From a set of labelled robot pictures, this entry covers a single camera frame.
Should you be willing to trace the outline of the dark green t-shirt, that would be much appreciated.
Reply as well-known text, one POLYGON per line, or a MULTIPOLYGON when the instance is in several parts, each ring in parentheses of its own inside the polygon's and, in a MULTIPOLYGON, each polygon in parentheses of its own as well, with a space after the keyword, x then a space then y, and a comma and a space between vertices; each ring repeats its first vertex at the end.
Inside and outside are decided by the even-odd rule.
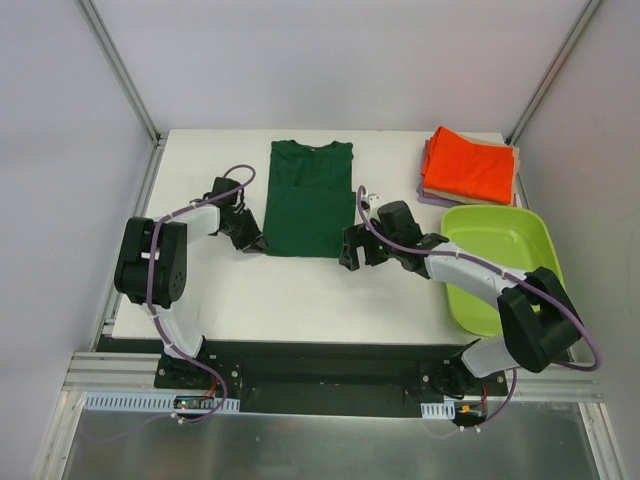
POLYGON ((276 257, 337 258, 343 230, 355 218, 353 144, 271 143, 263 224, 265 253, 276 257))

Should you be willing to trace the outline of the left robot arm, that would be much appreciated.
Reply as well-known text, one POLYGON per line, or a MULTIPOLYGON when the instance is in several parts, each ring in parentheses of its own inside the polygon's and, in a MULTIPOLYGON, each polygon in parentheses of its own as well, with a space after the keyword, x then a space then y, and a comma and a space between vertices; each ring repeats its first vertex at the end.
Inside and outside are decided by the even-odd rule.
POLYGON ((205 352, 204 335, 181 310, 188 287, 188 248, 206 237, 223 235, 242 253, 266 248, 244 189, 228 175, 188 206, 157 219, 132 217, 125 227, 114 274, 115 289, 149 316, 163 351, 154 385, 204 389, 221 386, 205 352))

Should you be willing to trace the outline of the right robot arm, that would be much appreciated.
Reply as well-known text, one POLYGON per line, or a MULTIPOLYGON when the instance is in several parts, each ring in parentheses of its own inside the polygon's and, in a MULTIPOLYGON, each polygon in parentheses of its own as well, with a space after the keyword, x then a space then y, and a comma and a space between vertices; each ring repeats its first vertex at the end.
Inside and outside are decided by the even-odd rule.
POLYGON ((466 346, 451 362, 450 382, 473 394, 486 377, 523 368, 539 373, 583 337, 583 325, 558 276, 550 269, 510 269, 478 257, 439 233, 425 233, 403 201, 356 203, 360 223, 343 232, 339 258, 350 271, 394 259, 408 272, 466 292, 498 315, 500 331, 466 346))

